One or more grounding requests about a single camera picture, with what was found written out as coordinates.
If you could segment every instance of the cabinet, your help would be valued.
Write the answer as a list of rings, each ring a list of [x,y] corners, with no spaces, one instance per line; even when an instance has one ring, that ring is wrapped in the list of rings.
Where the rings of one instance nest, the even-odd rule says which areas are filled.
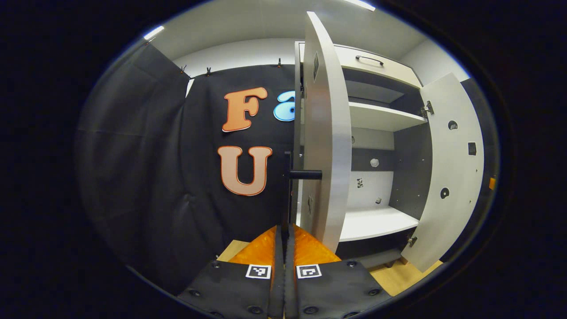
[[[306,19],[295,43],[294,169],[323,177],[303,181],[300,198],[294,183],[298,224],[333,251],[409,232],[399,254],[425,271],[479,195],[483,138],[472,103],[453,74],[422,86],[410,67],[336,45],[314,12]]]

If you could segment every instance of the black pole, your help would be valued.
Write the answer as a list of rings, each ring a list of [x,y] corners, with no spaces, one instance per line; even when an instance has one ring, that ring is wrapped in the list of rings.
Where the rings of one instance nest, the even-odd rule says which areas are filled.
[[[320,170],[290,170],[290,179],[322,179],[323,171]]]

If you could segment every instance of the ceiling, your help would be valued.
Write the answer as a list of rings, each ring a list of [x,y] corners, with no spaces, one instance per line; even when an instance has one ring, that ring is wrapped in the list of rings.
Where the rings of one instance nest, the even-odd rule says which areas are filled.
[[[334,43],[394,60],[426,39],[379,9],[372,12],[343,0],[213,0],[166,22],[152,44],[175,60],[236,41],[304,39],[306,11],[317,14]]]

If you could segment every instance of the ceiling light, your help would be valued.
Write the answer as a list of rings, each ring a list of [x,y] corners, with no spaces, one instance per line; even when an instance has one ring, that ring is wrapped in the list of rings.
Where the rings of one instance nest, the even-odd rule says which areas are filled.
[[[158,34],[161,30],[163,30],[163,26],[159,26],[155,29],[153,29],[150,33],[148,33],[147,35],[145,35],[143,38],[146,40],[151,39],[154,35]]]
[[[360,0],[345,0],[345,1],[350,2],[352,4],[355,4],[357,6],[361,6],[364,9],[368,9],[370,11],[374,11],[376,9],[375,7],[372,7],[371,5],[369,5],[368,3],[362,2]]]

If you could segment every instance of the black fabric backdrop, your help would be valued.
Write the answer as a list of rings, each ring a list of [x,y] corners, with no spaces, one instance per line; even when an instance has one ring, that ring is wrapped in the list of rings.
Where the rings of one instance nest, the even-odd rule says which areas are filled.
[[[250,66],[189,77],[151,44],[137,43],[103,74],[75,139],[82,200],[115,253],[166,291],[181,292],[232,240],[252,241],[287,209],[285,151],[293,122],[273,115],[294,87],[293,66]],[[225,133],[227,93],[264,87],[250,128]],[[240,196],[221,181],[220,146],[242,148],[239,179],[252,181],[253,146],[272,148],[264,191]]]

